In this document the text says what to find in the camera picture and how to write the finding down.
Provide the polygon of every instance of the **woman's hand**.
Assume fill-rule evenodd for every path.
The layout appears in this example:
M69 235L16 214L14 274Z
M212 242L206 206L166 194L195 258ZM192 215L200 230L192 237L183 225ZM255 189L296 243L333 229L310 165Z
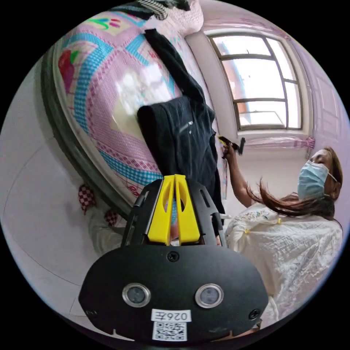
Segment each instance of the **woman's hand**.
M224 146L225 151L227 152L226 154L226 159L228 164L232 164L236 160L236 152L234 151L232 145Z

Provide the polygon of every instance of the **woman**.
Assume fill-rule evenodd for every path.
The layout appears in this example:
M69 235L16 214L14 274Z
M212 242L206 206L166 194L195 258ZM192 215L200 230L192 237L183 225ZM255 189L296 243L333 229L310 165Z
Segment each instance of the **woman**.
M334 219L343 174L330 147L301 169L298 194L273 197L260 181L253 193L227 148L231 184L247 208L225 233L228 247L248 258L260 272L269 303L261 328L284 318L309 298L325 277L341 247L342 228Z

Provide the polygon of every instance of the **surgical face mask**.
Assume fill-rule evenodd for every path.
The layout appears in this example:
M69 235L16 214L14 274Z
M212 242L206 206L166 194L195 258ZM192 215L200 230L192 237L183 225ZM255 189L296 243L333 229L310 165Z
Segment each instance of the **surgical face mask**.
M323 164L316 164L310 160L302 167L298 179L298 196L299 199L320 198L324 196L324 184L327 176L333 175Z

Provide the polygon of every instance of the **long brown hair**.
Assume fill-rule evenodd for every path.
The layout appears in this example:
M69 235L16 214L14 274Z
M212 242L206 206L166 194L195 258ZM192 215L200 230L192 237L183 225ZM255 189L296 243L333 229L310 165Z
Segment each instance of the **long brown hair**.
M343 172L339 158L334 152L333 148L325 147L332 157L332 172L340 187L343 185ZM325 219L332 220L334 217L334 199L329 196L322 198L309 198L299 200L298 195L290 194L282 199L277 199L270 194L267 187L263 184L262 179L259 184L260 196L256 196L251 188L247 186L247 194L249 197L257 202L266 205L272 211L286 215L289 217L303 216L303 215L318 215Z

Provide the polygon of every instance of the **window frame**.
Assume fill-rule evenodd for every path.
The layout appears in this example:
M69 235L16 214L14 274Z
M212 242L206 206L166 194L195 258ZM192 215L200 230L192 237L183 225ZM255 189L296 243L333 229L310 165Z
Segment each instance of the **window frame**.
M230 31L230 32L220 32L220 33L214 33L214 34L206 34L206 36L208 37L210 44L212 45L218 60L220 61L220 65L223 69L224 75L225 75L225 79L226 79L226 83L227 83L227 87L230 90L230 95L232 98L232 104L233 104L233 109L234 109L234 113L235 113L235 117L236 117L236 125L237 125L237 131L238 132L242 132L242 131L258 131L258 130L286 130L286 131L303 131L304 129L304 101L303 101L303 96L302 96L302 90L301 90L301 86L300 86L300 79L297 73L297 70L295 68L295 63L293 62L287 48L285 47L285 44L279 40L278 38L274 37L274 36L269 36L268 34L260 34L260 33L254 33L254 32L245 32L245 31ZM214 42L214 38L221 38L224 36L252 36L252 37L256 37L256 38L261 38L263 39L267 49L269 50L270 56L267 55L259 55L259 54L236 54L236 55L222 55L220 53L219 48L217 47L217 45ZM273 49L271 48L269 42L267 39L271 39L271 40L275 40L277 42L279 42L279 44L282 46L284 53L286 54L287 60L289 60L290 64L291 64L291 68L293 70L293 73L295 75L295 80L290 80L290 79L285 79L283 77L282 74L282 70L280 67L280 64L276 58L276 55L273 52ZM283 92L284 92L284 96L285 98L281 99L281 98L243 98L243 99L238 99L235 100L233 98L233 93L232 93L232 89L230 87L230 82L225 70L225 67L223 65L223 61L227 61L227 60L231 60L231 59L239 59L239 58L250 58L250 59L265 59L265 60L272 60L275 61L276 65L277 65L277 69L281 78L281 82L282 82L282 87L283 87ZM288 122L289 122L289 112L288 112L288 99L287 99L287 90L286 90L286 86L285 83L289 82L289 83L293 83L296 84L298 87L298 93L299 93L299 107L300 107L300 127L299 128L291 128L288 127ZM238 111L238 103L245 103L245 102L255 102L255 101L277 101L277 102L284 102L285 103L285 107L286 107L286 126L280 126L280 125L276 125L276 124L256 124L256 125L243 125L241 126L241 121L240 121L240 114Z

